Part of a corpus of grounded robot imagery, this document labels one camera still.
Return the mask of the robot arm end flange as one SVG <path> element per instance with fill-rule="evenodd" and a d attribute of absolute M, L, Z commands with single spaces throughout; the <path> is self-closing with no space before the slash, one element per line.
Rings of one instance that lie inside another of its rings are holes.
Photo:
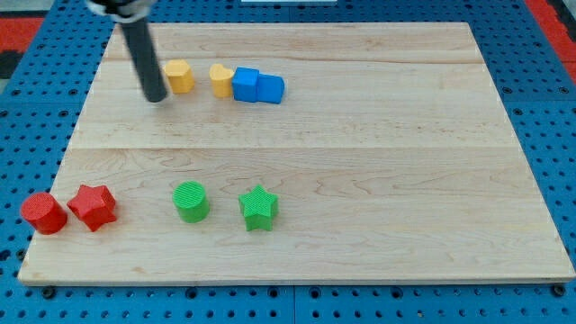
<path fill-rule="evenodd" d="M 135 23 L 146 18 L 157 0 L 85 0 L 94 14 L 108 16 L 116 23 Z"/>

